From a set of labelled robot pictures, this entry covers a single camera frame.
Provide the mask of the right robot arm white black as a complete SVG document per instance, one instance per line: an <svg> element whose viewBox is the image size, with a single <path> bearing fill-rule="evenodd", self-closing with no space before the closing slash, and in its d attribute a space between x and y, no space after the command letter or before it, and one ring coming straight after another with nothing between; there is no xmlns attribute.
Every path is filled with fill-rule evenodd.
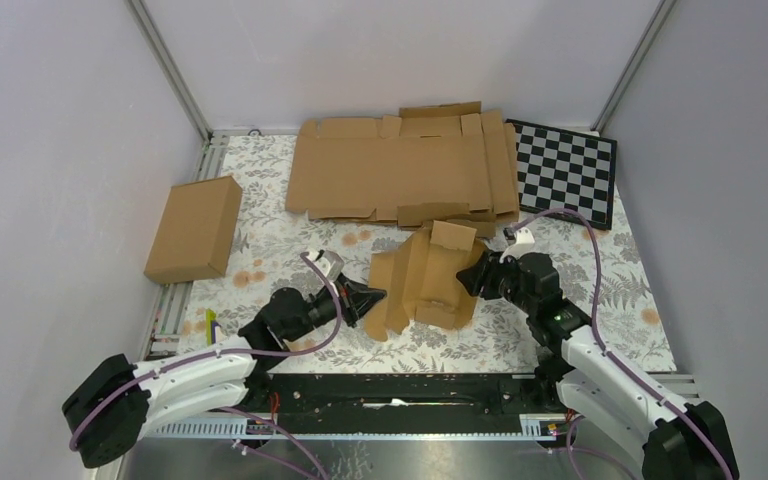
<svg viewBox="0 0 768 480"><path fill-rule="evenodd" d="M522 310L551 355L535 371L535 402L564 406L597 426L640 466L645 479L737 479L722 413L674 393L601 339L593 317L564 294L546 254L485 252L456 275L466 292Z"/></svg>

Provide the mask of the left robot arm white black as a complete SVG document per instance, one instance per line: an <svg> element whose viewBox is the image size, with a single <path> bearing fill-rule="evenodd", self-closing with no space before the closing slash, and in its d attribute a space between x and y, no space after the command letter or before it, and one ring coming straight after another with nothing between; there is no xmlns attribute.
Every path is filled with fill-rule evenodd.
<svg viewBox="0 0 768 480"><path fill-rule="evenodd" d="M275 291L234 336L199 351L131 363L103 360L64 401L69 447L85 467L106 465L150 431L220 407L256 411L269 401L267 372L292 356L287 344L327 323L353 327L387 293L339 275L314 295Z"/></svg>

